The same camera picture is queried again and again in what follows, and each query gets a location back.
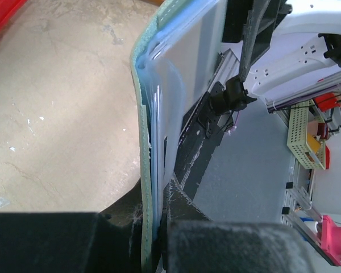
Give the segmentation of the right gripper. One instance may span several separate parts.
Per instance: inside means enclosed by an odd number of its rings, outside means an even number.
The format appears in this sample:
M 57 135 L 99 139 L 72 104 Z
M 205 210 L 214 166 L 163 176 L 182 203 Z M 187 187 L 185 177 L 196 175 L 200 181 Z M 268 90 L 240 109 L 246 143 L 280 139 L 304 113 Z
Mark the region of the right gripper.
M 222 42 L 243 43 L 238 74 L 241 82 L 269 50 L 275 28 L 291 12 L 292 6 L 282 0 L 227 2 Z

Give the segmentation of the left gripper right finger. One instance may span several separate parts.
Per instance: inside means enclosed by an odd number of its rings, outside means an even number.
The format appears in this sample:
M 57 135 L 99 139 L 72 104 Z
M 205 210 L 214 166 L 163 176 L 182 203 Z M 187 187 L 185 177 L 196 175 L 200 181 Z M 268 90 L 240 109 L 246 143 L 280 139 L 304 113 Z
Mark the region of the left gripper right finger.
M 163 220 L 165 272 L 314 272 L 292 228 L 212 221 L 176 179 L 165 189 Z

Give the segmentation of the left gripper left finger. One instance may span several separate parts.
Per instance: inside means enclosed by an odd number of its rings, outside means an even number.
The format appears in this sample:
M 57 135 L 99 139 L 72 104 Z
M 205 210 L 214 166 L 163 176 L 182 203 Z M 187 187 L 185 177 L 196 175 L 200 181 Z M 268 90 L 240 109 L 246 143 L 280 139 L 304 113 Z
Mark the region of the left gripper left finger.
M 140 183 L 102 212 L 0 213 L 0 272 L 141 272 Z

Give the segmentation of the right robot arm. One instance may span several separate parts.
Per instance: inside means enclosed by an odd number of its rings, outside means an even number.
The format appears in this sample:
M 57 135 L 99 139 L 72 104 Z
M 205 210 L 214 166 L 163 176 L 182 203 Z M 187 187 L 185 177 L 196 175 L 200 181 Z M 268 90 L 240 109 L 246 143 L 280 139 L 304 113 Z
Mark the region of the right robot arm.
M 313 37 L 294 52 L 253 68 L 274 36 L 289 34 Z M 243 43 L 238 75 L 226 81 L 223 94 L 237 109 L 295 78 L 341 67 L 341 1 L 228 1 L 222 41 Z

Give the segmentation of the green card holder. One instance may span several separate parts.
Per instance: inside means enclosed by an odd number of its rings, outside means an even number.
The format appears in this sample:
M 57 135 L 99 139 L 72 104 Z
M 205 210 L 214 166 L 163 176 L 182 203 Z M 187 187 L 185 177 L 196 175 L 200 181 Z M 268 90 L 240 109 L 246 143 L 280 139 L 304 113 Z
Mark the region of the green card holder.
M 175 167 L 186 112 L 213 78 L 226 1 L 165 1 L 131 51 L 140 144 L 143 272 L 151 272 L 152 246 L 163 210 L 163 191 Z

